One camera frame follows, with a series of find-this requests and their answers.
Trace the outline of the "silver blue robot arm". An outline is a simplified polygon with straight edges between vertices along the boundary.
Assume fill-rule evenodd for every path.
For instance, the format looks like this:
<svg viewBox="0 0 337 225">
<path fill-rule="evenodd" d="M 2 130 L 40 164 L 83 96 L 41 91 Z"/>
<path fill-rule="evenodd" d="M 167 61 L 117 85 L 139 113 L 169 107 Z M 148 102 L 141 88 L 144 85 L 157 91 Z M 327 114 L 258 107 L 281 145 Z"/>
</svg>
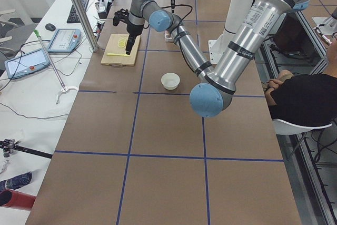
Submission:
<svg viewBox="0 0 337 225">
<path fill-rule="evenodd" d="M 182 19 L 158 6 L 155 0 L 132 0 L 127 16 L 126 53 L 130 54 L 144 23 L 158 32 L 168 31 L 190 69 L 202 81 L 190 92 L 190 105 L 202 117 L 213 117 L 226 109 L 236 91 L 235 83 L 280 15 L 294 10 L 300 1 L 255 0 L 218 64 L 213 67 L 196 46 Z"/>
</svg>

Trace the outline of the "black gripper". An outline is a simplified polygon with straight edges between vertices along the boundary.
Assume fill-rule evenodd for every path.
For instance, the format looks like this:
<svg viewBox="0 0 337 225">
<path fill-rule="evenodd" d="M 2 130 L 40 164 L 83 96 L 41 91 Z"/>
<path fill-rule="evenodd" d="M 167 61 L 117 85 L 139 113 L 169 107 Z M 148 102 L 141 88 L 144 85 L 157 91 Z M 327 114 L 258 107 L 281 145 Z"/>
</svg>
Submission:
<svg viewBox="0 0 337 225">
<path fill-rule="evenodd" d="M 135 25 L 131 22 L 127 24 L 127 32 L 129 33 L 127 43 L 126 43 L 126 48 L 125 48 L 127 55 L 131 54 L 136 37 L 142 34 L 143 28 L 144 28 L 144 24 Z"/>
</svg>

